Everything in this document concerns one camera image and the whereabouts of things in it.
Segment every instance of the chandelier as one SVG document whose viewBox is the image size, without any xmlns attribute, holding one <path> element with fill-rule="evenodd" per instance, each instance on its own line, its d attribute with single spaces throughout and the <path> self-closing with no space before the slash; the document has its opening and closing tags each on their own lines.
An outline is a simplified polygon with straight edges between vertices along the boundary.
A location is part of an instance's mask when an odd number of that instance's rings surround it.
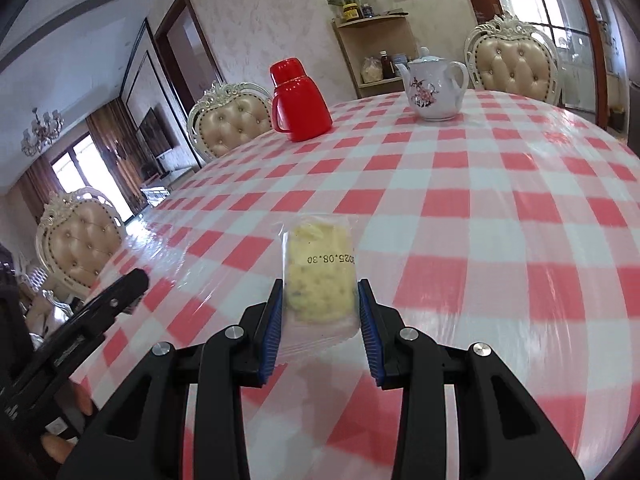
<svg viewBox="0 0 640 480">
<path fill-rule="evenodd" d="M 31 111 L 36 116 L 36 118 L 31 121 L 31 134 L 34 139 L 31 140 L 31 135 L 28 130 L 24 131 L 22 152 L 26 156 L 34 156 L 37 153 L 42 153 L 42 150 L 52 145 L 53 141 L 60 136 L 60 130 L 62 130 L 62 125 L 65 123 L 57 110 L 53 110 L 53 118 L 49 116 L 49 112 L 45 112 L 42 115 L 44 124 L 38 117 L 38 109 L 34 108 Z"/>
</svg>

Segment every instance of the checkered tablecloth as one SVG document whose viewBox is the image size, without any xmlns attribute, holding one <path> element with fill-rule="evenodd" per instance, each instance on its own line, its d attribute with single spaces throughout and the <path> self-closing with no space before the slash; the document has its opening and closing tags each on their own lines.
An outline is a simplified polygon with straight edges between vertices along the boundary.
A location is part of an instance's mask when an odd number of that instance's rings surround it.
<svg viewBox="0 0 640 480">
<path fill-rule="evenodd" d="M 497 92 L 469 91 L 443 123 L 417 120 L 404 94 L 332 115 L 304 143 L 264 134 L 153 211 L 98 286 L 143 267 L 150 290 L 76 379 L 104 403 L 155 342 L 204 342 L 267 298 L 279 222 L 349 215 L 376 299 L 441 344 L 489 343 L 594 478 L 640 414 L 638 158 L 565 110 Z M 252 478 L 387 480 L 400 401 L 375 388 L 359 336 L 277 367 L 243 393 Z"/>
</svg>

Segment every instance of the white teapot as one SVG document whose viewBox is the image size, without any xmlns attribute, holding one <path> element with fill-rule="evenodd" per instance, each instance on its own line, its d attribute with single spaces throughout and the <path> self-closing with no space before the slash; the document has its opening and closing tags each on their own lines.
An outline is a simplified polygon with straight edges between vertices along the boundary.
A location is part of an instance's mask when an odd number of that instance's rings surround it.
<svg viewBox="0 0 640 480">
<path fill-rule="evenodd" d="M 409 106 L 427 121 L 445 121 L 455 117 L 469 85 L 466 66 L 457 61 L 430 56 L 425 46 L 420 47 L 420 54 L 422 57 L 409 63 L 409 69 L 403 64 L 396 65 L 404 81 Z M 454 77 L 454 66 L 462 70 L 462 86 Z"/>
</svg>

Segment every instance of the teapot spout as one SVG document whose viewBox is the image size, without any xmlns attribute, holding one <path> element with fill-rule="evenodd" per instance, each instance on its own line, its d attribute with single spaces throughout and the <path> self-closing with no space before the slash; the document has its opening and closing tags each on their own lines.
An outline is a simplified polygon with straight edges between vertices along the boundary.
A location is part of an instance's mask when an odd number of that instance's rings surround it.
<svg viewBox="0 0 640 480">
<path fill-rule="evenodd" d="M 409 80 L 409 71 L 407 70 L 407 67 L 405 67 L 402 63 L 395 65 L 395 67 L 398 69 L 398 72 L 400 72 L 400 76 L 402 77 L 402 82 L 404 83 L 404 90 L 405 91 L 408 90 L 411 82 Z"/>
</svg>

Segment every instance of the brown curtain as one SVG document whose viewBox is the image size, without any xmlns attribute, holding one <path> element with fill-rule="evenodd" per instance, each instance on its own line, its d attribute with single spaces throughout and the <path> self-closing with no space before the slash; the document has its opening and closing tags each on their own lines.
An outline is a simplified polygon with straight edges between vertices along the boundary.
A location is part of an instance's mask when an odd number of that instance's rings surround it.
<svg viewBox="0 0 640 480">
<path fill-rule="evenodd" d="M 100 156 L 113 175 L 124 199 L 133 211 L 139 213 L 146 205 L 140 191 L 140 169 L 146 163 L 145 153 L 136 140 L 136 128 L 122 100 L 116 97 L 86 118 Z"/>
<path fill-rule="evenodd" d="M 65 191 L 45 156 L 33 161 L 31 167 L 18 180 L 17 186 L 36 223 L 40 223 L 44 206 L 50 202 L 51 194 Z"/>
</svg>

